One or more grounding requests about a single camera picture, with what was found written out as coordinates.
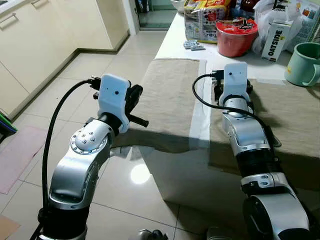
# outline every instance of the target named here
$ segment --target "white box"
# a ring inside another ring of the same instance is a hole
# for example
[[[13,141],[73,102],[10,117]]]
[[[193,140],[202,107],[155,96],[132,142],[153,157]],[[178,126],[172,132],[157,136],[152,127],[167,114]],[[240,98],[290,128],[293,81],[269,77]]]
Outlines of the white box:
[[[274,21],[269,28],[269,35],[261,55],[262,59],[276,62],[289,35],[292,21]]]

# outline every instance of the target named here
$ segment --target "beige cloth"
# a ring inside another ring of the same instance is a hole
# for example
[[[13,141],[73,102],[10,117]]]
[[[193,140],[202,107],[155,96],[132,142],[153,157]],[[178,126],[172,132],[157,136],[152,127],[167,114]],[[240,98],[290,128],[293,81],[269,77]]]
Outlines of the beige cloth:
[[[152,61],[143,79],[144,91],[132,113],[150,124],[144,128],[132,123],[128,133],[116,138],[115,147],[149,146],[168,153],[190,150],[195,106],[191,86],[198,70],[199,62],[194,60]],[[275,85],[250,81],[256,114],[271,125],[282,143],[276,154],[288,178],[295,187],[320,190],[320,84],[304,88],[288,82]],[[209,164],[239,175],[221,123],[221,111],[213,109]]]

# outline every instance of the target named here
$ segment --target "white bowl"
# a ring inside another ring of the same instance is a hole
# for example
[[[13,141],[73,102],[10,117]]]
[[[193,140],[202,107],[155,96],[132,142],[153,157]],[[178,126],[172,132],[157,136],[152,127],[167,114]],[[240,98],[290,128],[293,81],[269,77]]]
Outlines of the white bowl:
[[[170,0],[172,5],[178,10],[179,13],[184,13],[185,0]]]

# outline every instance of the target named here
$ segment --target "glass door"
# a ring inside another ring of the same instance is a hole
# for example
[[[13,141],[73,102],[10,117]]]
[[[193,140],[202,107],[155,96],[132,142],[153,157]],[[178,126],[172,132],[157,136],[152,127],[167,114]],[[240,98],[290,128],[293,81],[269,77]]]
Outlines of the glass door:
[[[135,0],[141,30],[169,29],[177,10],[170,0]]]

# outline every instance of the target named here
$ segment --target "red lid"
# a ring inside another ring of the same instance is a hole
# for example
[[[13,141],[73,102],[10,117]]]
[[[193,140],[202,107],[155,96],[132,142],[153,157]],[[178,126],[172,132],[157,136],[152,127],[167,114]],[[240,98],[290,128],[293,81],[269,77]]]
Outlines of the red lid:
[[[232,35],[249,35],[258,31],[258,25],[254,20],[243,17],[235,20],[220,20],[216,23],[216,28]]]

